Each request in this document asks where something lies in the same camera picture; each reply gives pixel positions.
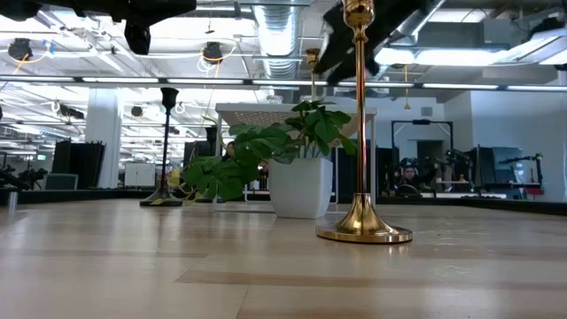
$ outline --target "potted plant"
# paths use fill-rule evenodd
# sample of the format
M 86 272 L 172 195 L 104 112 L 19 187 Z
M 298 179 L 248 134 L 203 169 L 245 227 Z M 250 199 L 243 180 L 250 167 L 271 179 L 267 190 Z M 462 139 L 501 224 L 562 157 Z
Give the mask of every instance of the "potted plant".
M 185 182 L 208 189 L 226 200 L 242 196 L 244 185 L 259 178 L 258 165 L 269 163 L 270 198 L 280 217 L 317 218 L 327 211 L 332 186 L 332 164 L 321 155 L 342 144 L 355 154 L 356 144 L 340 130 L 351 117 L 328 111 L 324 102 L 304 101 L 291 109 L 297 116 L 269 127 L 236 125 L 234 157 L 197 157 L 185 170 Z

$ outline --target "white planter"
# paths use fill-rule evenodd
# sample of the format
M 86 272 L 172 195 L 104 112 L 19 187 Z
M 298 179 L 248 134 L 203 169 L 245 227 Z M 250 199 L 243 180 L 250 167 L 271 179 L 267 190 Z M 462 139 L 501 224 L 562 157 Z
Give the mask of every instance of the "white planter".
M 326 159 L 269 162 L 269 196 L 278 217 L 315 219 L 325 215 L 332 191 L 333 164 Z

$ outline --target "light wood floor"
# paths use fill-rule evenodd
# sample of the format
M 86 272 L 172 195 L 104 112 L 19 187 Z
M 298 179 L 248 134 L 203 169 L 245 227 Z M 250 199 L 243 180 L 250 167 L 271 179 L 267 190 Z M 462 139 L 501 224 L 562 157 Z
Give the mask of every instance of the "light wood floor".
M 567 317 L 567 218 L 382 206 L 414 242 L 353 245 L 251 209 L 0 210 L 0 318 Z

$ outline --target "ventilation duct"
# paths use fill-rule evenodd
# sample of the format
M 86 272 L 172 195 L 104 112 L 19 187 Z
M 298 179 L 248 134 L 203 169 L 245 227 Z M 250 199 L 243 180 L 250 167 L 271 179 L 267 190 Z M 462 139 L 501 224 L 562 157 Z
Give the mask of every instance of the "ventilation duct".
M 288 57 L 296 53 L 299 29 L 298 7 L 284 5 L 257 5 L 252 8 L 258 21 L 258 40 L 262 54 L 269 57 Z M 269 79 L 292 79 L 297 61 L 263 60 Z
M 422 27 L 431 19 L 446 0 L 427 0 L 424 6 L 415 10 L 404 22 L 392 33 L 390 43 L 396 45 L 414 46 L 417 44 L 417 36 Z

